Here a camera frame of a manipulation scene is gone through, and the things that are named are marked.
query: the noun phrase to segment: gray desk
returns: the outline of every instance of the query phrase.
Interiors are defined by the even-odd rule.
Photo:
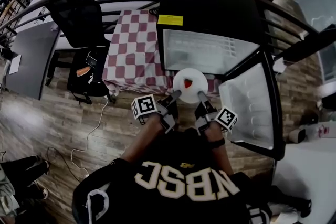
[[[51,31],[54,22],[34,26],[17,34],[11,47],[21,56],[18,72],[6,75],[6,88],[34,99],[41,99],[50,59],[60,32]]]

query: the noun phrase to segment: white letters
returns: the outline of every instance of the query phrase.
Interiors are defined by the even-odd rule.
[[[235,195],[240,192],[239,188],[230,180],[225,172],[219,171],[216,172],[210,168],[203,169],[198,172],[191,173],[184,177],[184,175],[177,169],[170,166],[161,166],[159,163],[153,162],[143,162],[144,167],[154,166],[153,172],[149,179],[149,182],[142,179],[143,175],[137,173],[135,175],[135,182],[146,189],[155,189],[158,188],[160,194],[164,197],[179,199],[185,195],[185,183],[183,180],[186,180],[186,193],[192,201],[212,201],[216,200],[216,193],[213,193],[211,180],[209,173],[212,172],[216,183],[218,185],[217,199],[223,199],[229,197],[227,191],[230,194]],[[169,172],[176,175],[176,178],[170,177]],[[195,182],[196,178],[200,177],[199,182]],[[175,190],[168,190],[168,183],[175,185]]]
[[[223,172],[219,171],[223,176],[221,177],[215,170],[211,169],[211,172],[214,174],[219,192],[217,192],[217,199],[223,199],[228,197],[227,191],[224,189],[224,187],[232,194],[235,195],[236,193],[240,192],[239,188],[235,186],[235,184],[232,183],[230,178]]]
[[[154,166],[151,178],[149,179],[149,182],[146,182],[145,180],[142,179],[142,175],[137,173],[134,177],[135,182],[137,182],[139,185],[143,186],[146,189],[156,188],[156,185],[158,183],[157,178],[159,177],[159,173],[161,170],[161,164],[153,162],[143,162],[142,165],[144,167],[148,167],[149,165]]]
[[[212,193],[210,182],[210,168],[188,174],[185,179],[187,182],[187,195],[193,201],[212,201],[216,200],[216,195]],[[195,177],[201,176],[201,182],[195,183]],[[196,195],[196,189],[202,188],[203,194]]]
[[[177,169],[170,166],[162,166],[161,176],[165,181],[159,180],[158,190],[162,196],[178,199],[185,194],[185,184],[176,178],[169,177],[169,172],[176,175],[177,178],[184,179],[184,175]],[[167,190],[167,182],[176,185],[176,190]]]

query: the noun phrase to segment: paper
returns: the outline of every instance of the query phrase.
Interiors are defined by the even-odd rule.
[[[18,55],[12,59],[12,63],[10,64],[9,74],[14,74],[19,71],[21,55]]]

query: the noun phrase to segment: black t-shirt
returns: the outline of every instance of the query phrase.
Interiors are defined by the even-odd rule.
[[[75,220],[88,223],[84,207],[88,192],[110,183],[109,210],[97,223],[119,219],[269,223],[267,202],[250,179],[243,173],[227,176],[218,170],[206,145],[193,130],[174,132],[157,139],[134,165],[113,161],[76,188]],[[93,215],[102,204],[101,199],[92,200]]]

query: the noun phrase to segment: mesh chair back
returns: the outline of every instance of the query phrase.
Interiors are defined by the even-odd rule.
[[[54,22],[74,48],[106,46],[100,5],[94,0],[50,0]]]

